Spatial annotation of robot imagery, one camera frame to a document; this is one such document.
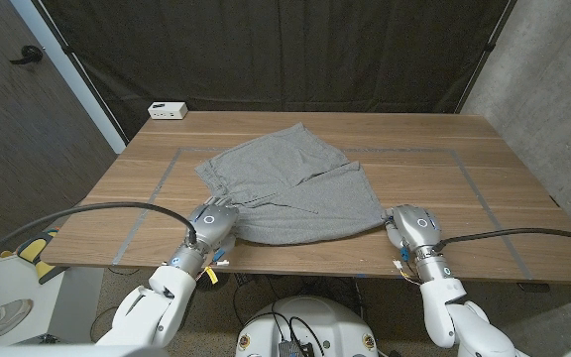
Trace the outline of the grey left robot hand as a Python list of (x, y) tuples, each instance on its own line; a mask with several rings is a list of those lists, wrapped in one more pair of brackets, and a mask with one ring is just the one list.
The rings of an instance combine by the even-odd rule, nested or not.
[(189, 215), (193, 230), (186, 230), (183, 242), (168, 260), (168, 265), (196, 277), (210, 253), (214, 253), (229, 235), (239, 209), (228, 198), (211, 196)]

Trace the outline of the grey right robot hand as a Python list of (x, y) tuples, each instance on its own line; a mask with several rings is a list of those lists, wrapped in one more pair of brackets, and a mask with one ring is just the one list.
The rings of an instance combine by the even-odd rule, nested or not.
[(413, 259), (417, 275), (424, 282), (452, 279), (453, 273), (442, 254), (435, 251), (441, 230), (435, 215), (422, 207), (404, 204), (386, 210), (388, 237)]

